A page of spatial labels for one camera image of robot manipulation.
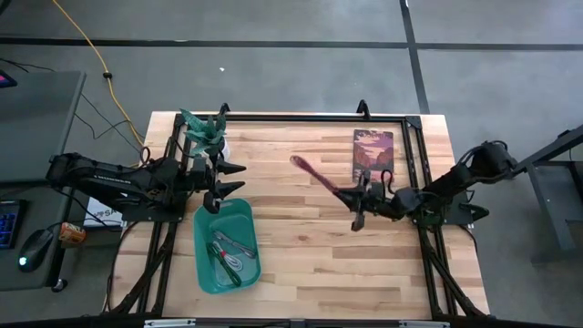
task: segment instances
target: green basket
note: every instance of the green basket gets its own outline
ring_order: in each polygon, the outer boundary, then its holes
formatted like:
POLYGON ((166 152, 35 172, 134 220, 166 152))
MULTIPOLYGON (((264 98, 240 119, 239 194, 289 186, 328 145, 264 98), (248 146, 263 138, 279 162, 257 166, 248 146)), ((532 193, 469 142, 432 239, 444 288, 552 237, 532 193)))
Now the green basket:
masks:
POLYGON ((210 294, 234 292, 252 286, 261 276, 261 263, 253 225, 251 205, 241 199, 224 200, 220 204, 220 211, 211 214, 202 206, 194 213, 194 251, 196 254, 197 274, 200 288, 210 294), (221 241, 220 246, 229 255, 243 263, 239 274, 241 285, 235 286, 217 259, 207 253, 207 243, 213 242, 214 231, 221 231, 229 238, 240 244, 250 247, 257 252, 254 259, 250 259, 239 249, 227 242, 221 241))

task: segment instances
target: concrete floor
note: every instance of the concrete floor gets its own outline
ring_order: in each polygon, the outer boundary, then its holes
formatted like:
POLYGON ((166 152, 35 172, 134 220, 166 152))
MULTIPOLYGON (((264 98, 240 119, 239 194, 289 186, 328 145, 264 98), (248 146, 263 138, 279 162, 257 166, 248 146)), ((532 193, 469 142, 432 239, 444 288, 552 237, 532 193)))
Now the concrete floor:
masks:
MULTIPOLYGON (((583 2, 577 0, 408 3, 417 42, 583 43, 583 2)), ((91 37, 407 40, 398 0, 62 0, 61 4, 91 37)), ((35 0, 13 2, 6 9, 0 17, 0 36, 79 37, 49 1, 35 0)), ((222 102, 234 110, 353 112, 358 100, 365 98, 374 112, 420 112, 407 49, 102 47, 101 52, 115 76, 119 100, 142 133, 153 110, 218 109, 222 102)), ((418 55, 429 110, 446 115, 457 156, 485 139, 500 138, 517 159, 523 159, 558 133, 583 123, 581 51, 419 50, 418 55)), ((86 71, 86 96, 110 120, 122 119, 90 48, 3 45, 0 57, 86 71)), ((0 68, 16 78, 25 74, 2 63, 0 68)), ((77 113, 97 131, 107 128, 86 103, 80 103, 77 113)), ((77 120, 68 149, 103 161, 136 161, 117 134, 93 141, 77 120)), ((581 151, 573 155, 583 159, 581 151)), ((583 325, 583 266, 530 263, 532 256, 550 247, 550 239, 527 176, 477 187, 475 203, 491 210, 476 224, 476 238, 492 314, 583 325)), ((82 250, 66 292, 1 293, 0 321, 97 313, 112 256, 111 248, 82 250), (23 310, 25 305, 32 307, 31 302, 41 310, 23 310)))

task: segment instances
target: small orange object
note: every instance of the small orange object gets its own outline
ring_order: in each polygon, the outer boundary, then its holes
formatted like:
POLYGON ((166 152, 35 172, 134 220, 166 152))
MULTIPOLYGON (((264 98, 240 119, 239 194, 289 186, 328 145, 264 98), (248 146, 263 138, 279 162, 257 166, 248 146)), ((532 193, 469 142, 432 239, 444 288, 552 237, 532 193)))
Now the small orange object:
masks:
POLYGON ((61 241, 66 241, 68 243, 80 244, 85 240, 87 233, 81 227, 74 224, 63 222, 61 224, 61 231, 58 238, 61 241))

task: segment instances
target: yellow cable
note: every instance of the yellow cable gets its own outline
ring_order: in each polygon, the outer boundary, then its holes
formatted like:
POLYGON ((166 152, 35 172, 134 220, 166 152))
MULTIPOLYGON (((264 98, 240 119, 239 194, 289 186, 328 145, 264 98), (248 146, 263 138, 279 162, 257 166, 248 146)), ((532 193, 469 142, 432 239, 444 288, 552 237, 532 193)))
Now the yellow cable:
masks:
MULTIPOLYGON (((71 16, 69 16, 69 14, 66 13, 65 9, 63 9, 63 7, 56 0, 53 0, 53 4, 55 4, 58 7, 58 9, 61 11, 61 13, 63 13, 63 15, 66 17, 66 19, 68 19, 69 22, 71 22, 71 24, 77 29, 77 31, 79 31, 79 33, 81 33, 81 35, 86 39, 86 41, 89 43, 89 45, 91 46, 93 51, 95 51, 95 54, 97 55, 97 57, 101 61, 101 65, 103 66, 105 73, 109 73, 109 70, 107 69, 106 61, 103 60, 103 57, 101 56, 101 54, 99 54, 99 51, 97 50, 97 48, 95 46, 93 46, 93 43, 91 42, 89 37, 87 37, 85 32, 83 32, 81 27, 79 27, 77 25, 77 23, 75 23, 73 18, 71 18, 71 16)), ((106 77, 106 80, 107 80, 107 84, 109 85, 109 94, 111 94, 111 98, 116 103, 116 106, 118 106, 119 111, 121 111, 121 114, 123 114, 123 116, 129 122, 129 128, 131 129, 131 132, 133 133, 134 137, 136 138, 136 141, 138 142, 138 144, 141 147, 144 147, 144 142, 140 139, 138 132, 136 131, 136 128, 134 127, 134 123, 131 121, 131 119, 129 119, 128 113, 126 113, 124 108, 121 107, 121 104, 119 104, 119 101, 116 98, 116 94, 113 92, 113 84, 111 83, 111 78, 106 77)))

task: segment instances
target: computer mouse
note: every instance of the computer mouse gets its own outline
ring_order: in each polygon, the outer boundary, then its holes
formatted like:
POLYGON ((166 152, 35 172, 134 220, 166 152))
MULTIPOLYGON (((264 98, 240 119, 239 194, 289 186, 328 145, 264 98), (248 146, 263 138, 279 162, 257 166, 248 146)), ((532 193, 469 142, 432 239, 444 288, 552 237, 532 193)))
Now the computer mouse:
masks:
POLYGON ((21 272, 36 270, 46 255, 48 245, 53 240, 53 232, 46 229, 33 232, 18 253, 18 269, 21 272))

